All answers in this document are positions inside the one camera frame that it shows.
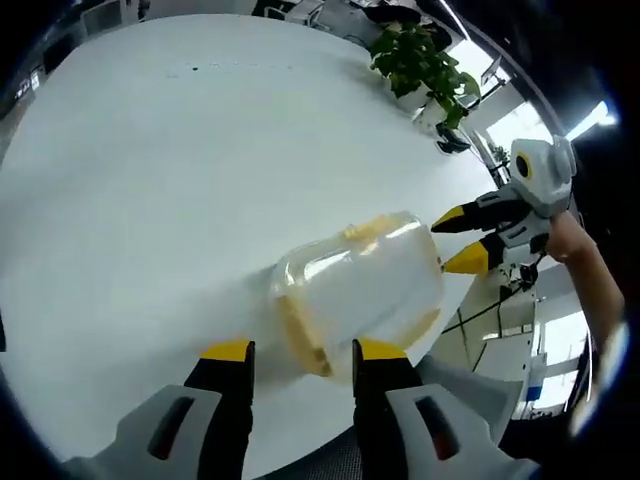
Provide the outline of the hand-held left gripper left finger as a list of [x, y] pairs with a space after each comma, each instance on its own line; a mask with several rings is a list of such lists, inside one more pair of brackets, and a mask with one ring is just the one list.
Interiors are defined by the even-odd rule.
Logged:
[[214, 343], [187, 379], [117, 425], [92, 457], [64, 463], [70, 479], [240, 479], [253, 426], [255, 343]]

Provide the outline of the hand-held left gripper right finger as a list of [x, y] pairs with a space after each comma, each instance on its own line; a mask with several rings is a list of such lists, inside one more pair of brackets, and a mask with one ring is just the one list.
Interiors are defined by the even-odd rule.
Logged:
[[529, 479], [539, 466], [499, 443], [521, 385], [399, 347], [352, 343], [354, 429], [366, 479]]

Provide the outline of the person's right hand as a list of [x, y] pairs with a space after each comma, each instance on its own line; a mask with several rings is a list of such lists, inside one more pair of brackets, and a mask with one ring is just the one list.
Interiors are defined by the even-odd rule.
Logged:
[[556, 261], [565, 263], [587, 249], [590, 244], [591, 237], [569, 211], [551, 219], [549, 239], [545, 249]]

